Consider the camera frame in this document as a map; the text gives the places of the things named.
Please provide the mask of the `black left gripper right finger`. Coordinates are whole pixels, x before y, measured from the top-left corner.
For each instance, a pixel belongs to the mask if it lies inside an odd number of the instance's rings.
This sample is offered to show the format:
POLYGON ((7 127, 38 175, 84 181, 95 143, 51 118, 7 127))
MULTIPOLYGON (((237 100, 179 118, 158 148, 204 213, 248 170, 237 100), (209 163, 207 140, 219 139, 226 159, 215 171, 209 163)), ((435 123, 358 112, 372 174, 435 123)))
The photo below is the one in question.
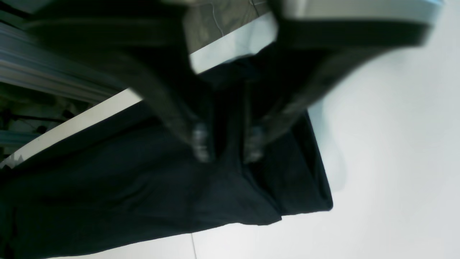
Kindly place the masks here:
POLYGON ((245 163, 286 133, 303 111, 355 69, 424 44, 430 0, 269 0, 278 24, 263 76, 245 95, 245 163))

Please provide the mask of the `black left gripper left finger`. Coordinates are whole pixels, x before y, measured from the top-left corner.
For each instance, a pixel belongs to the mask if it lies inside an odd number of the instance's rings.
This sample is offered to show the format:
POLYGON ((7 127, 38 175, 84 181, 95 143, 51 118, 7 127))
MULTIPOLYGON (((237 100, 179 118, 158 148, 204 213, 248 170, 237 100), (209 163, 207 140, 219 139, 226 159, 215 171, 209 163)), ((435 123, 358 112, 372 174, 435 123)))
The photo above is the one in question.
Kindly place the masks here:
POLYGON ((192 70, 183 18, 169 0, 55 0, 26 31, 138 94, 200 162, 214 160, 210 85, 192 70))

